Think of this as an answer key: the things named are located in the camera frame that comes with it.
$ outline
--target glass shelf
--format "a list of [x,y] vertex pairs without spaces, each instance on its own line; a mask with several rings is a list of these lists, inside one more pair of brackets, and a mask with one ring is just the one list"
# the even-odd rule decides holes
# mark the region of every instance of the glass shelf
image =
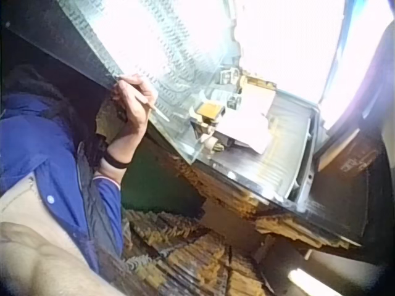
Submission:
[[109,75],[139,73],[159,92],[154,126],[192,163],[202,149],[189,109],[227,53],[230,19],[223,1],[58,0]]

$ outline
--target blue jacket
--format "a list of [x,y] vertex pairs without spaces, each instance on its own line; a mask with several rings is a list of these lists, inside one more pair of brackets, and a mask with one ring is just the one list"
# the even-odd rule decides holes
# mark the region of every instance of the blue jacket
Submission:
[[[44,205],[98,272],[97,236],[107,231],[116,255],[122,252],[120,188],[107,178],[87,181],[86,172],[81,178],[77,158],[83,153],[76,151],[69,127],[60,117],[50,120],[40,116],[50,108],[41,99],[26,93],[2,98],[0,195],[34,171]],[[94,191],[98,197],[87,203],[84,191]],[[100,215],[99,220],[108,221],[108,227],[95,231],[92,225],[99,224],[95,220]]]

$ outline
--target bright light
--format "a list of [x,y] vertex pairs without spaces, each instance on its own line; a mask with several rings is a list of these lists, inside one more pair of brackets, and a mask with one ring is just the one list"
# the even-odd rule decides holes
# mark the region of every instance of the bright light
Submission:
[[310,296],[341,296],[301,269],[292,270],[288,278]]
[[344,0],[246,0],[236,35],[240,66],[317,103],[343,21]]
[[380,38],[393,19],[387,0],[368,0],[351,25],[338,71],[320,106],[326,129],[334,125],[354,98]]
[[105,9],[99,17],[84,10],[89,6],[83,1],[79,8],[122,72],[163,76],[170,71],[168,58],[161,50],[163,45],[157,38],[162,32],[139,1],[105,0],[102,6]]

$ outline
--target green surface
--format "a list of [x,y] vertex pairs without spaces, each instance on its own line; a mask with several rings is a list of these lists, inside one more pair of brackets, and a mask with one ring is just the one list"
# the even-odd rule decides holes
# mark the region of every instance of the green surface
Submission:
[[190,183],[160,166],[142,143],[122,182],[122,204],[127,209],[167,211],[195,216],[203,198]]

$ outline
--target wrist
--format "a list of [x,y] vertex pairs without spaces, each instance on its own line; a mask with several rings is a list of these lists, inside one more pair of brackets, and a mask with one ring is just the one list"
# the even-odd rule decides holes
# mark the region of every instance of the wrist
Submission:
[[118,161],[115,157],[111,155],[111,153],[107,150],[104,155],[103,159],[112,167],[118,168],[119,170],[124,170],[128,168],[130,162],[121,162]]
[[107,152],[117,162],[130,163],[143,136],[144,130],[136,129],[128,122],[108,146]]
[[127,133],[133,137],[142,139],[147,131],[147,125],[136,125],[131,121],[128,121],[125,128]]

